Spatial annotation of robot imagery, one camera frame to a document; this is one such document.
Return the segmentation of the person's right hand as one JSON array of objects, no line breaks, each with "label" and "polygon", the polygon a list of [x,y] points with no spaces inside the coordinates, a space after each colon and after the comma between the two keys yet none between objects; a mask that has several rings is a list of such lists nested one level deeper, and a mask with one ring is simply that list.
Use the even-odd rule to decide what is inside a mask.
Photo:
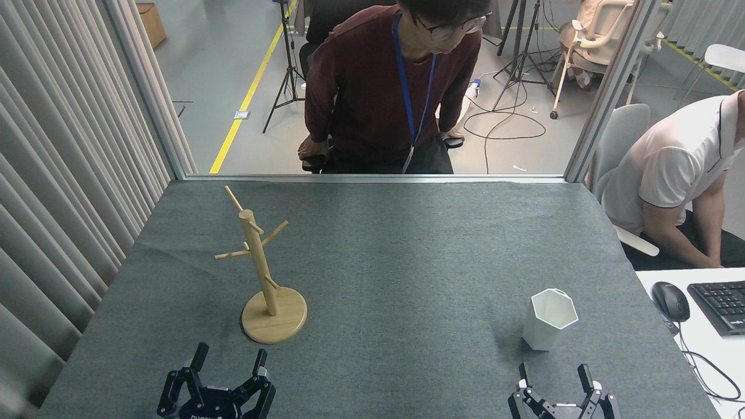
[{"label": "person's right hand", "polygon": [[324,138],[321,141],[314,141],[312,135],[306,136],[297,149],[299,159],[307,160],[316,156],[323,156],[325,161],[331,161],[332,145],[330,140],[332,140],[330,136],[327,136],[327,138]]}]

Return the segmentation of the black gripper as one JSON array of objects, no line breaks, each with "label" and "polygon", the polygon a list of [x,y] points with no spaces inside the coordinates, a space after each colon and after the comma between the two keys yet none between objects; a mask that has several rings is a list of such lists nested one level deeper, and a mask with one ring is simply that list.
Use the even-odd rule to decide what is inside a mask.
[{"label": "black gripper", "polygon": [[[208,345],[200,342],[190,364],[179,370],[170,371],[165,380],[157,406],[157,414],[164,418],[267,418],[276,395],[276,387],[268,379],[264,364],[268,352],[259,349],[252,375],[243,384],[228,388],[204,387],[199,373],[207,358]],[[178,398],[183,385],[189,391],[190,399],[183,405]],[[258,393],[256,405],[245,412],[242,406]]]},{"label": "black gripper", "polygon": [[583,402],[557,403],[551,406],[533,390],[528,379],[527,363],[518,366],[520,379],[508,398],[513,418],[622,418],[618,399],[604,392],[602,385],[591,377],[588,364],[580,364],[577,373],[585,393]]}]

